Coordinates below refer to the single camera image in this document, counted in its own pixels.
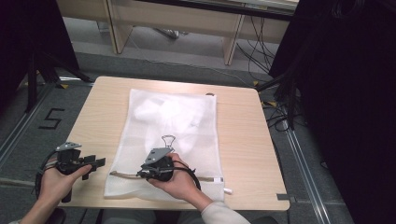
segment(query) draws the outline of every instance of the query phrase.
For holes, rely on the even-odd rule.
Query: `gray floor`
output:
[[[171,40],[153,29],[135,27],[129,42],[120,55],[112,52],[108,32],[99,32],[96,22],[64,19],[73,47],[78,57],[81,70],[90,77],[101,75],[116,77],[137,77],[146,79],[173,80],[215,85],[228,85],[251,88],[253,81],[263,83],[271,79],[259,67],[249,64],[248,59],[237,50],[233,64],[224,65],[221,37],[210,35],[187,34],[178,40]],[[246,40],[239,40],[241,47],[250,51]],[[268,45],[276,53],[277,45]],[[60,70],[61,76],[69,76]],[[18,143],[1,166],[0,177],[14,180],[34,181],[35,169],[43,160],[48,150],[65,141],[82,108],[91,87],[74,81],[67,89],[51,88],[32,121],[27,125]],[[23,116],[26,102],[26,86],[21,85],[9,109],[0,116],[0,143],[6,141],[8,134]],[[263,101],[273,101],[275,89],[261,92]],[[62,121],[56,130],[39,129],[51,125],[45,117],[51,108],[64,108],[65,113],[55,114]],[[273,109],[264,109],[267,119],[276,116]],[[342,196],[337,190],[328,170],[320,166],[321,155],[304,119],[299,117],[296,125],[302,152],[307,166],[318,188],[318,193],[325,204],[330,222],[353,223]],[[291,150],[286,133],[270,128],[276,144],[284,173],[285,185],[290,196],[290,210],[287,212],[240,211],[247,219],[272,216],[280,224],[288,223],[323,223],[312,205],[305,186],[299,164]],[[35,197],[31,187],[0,185],[0,224],[17,219],[31,206]],[[66,223],[78,223],[82,209],[67,209]],[[89,209],[82,223],[93,223],[98,211]]]

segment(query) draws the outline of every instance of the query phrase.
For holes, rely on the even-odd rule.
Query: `sleeve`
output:
[[[205,224],[249,224],[244,217],[221,202],[210,204],[201,215]]]

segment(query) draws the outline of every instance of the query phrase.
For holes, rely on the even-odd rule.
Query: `mesh laundry bag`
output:
[[[115,160],[106,179],[105,197],[177,202],[145,179],[128,179],[111,172],[136,175],[153,148],[165,147],[164,135],[176,139],[172,148],[201,181],[202,191],[214,201],[224,200],[216,127],[217,97],[131,90],[128,117]]]

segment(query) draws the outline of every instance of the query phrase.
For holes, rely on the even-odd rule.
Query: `person's left hand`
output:
[[[56,168],[48,169],[41,180],[38,200],[58,204],[67,195],[76,180],[87,174],[91,168],[91,165],[83,166],[71,175],[63,175]]]

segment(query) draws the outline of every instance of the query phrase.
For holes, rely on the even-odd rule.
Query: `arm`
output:
[[[181,158],[176,153],[168,155],[172,161],[180,161]],[[183,167],[182,164],[174,162],[176,167]],[[249,222],[230,209],[225,203],[214,203],[203,192],[196,188],[192,178],[184,171],[175,170],[172,178],[167,182],[155,179],[148,181],[153,186],[164,190],[172,197],[184,200],[201,212],[205,223],[228,223],[228,224],[248,224]]]
[[[91,168],[90,165],[86,165],[71,175],[63,175],[55,168],[48,169],[41,180],[41,193],[37,201],[20,223],[45,223],[76,180],[87,174]]]

